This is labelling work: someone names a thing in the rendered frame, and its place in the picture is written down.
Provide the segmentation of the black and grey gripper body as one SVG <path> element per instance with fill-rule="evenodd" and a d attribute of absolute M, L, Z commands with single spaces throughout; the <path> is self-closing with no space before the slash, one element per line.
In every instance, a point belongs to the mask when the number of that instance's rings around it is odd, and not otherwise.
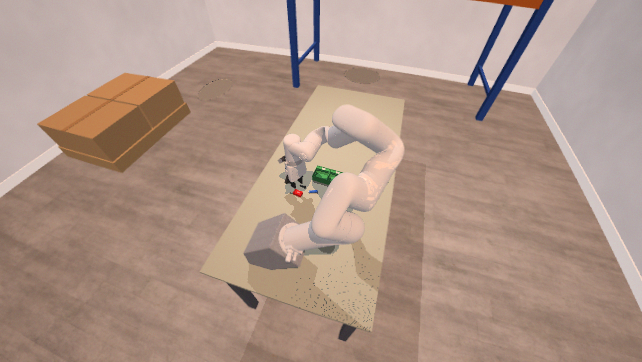
<path fill-rule="evenodd" d="M 295 182 L 300 177 L 306 173 L 306 164 L 302 160 L 302 163 L 298 166 L 289 166 L 285 165 L 285 176 L 288 175 L 290 182 Z"/>

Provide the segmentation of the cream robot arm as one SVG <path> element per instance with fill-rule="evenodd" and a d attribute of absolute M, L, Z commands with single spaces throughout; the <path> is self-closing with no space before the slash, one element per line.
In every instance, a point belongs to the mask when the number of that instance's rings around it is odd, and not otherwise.
<path fill-rule="evenodd" d="M 285 156 L 278 162 L 285 161 L 289 166 L 298 166 L 302 160 L 310 162 L 327 141 L 335 149 L 358 141 L 376 155 L 366 162 L 358 176 L 344 172 L 331 181 L 312 221 L 299 225 L 288 223 L 282 227 L 279 244 L 287 254 L 286 262 L 296 261 L 297 254 L 304 250 L 357 242 L 364 234 L 365 225 L 360 216 L 347 209 L 370 211 L 404 156 L 400 137 L 368 112 L 343 105 L 333 113 L 332 123 L 331 127 L 323 126 L 312 131 L 303 142 L 296 134 L 285 136 Z M 294 256 L 292 260 L 291 254 Z"/>

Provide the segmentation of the green three-compartment bin rack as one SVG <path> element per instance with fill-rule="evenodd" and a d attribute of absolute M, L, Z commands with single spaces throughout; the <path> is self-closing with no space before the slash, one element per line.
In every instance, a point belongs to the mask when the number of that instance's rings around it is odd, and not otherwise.
<path fill-rule="evenodd" d="M 344 172 L 336 171 L 333 169 L 329 169 L 329 168 L 325 168 L 317 165 L 312 175 L 312 180 L 329 185 L 331 181 L 341 173 L 344 173 Z"/>

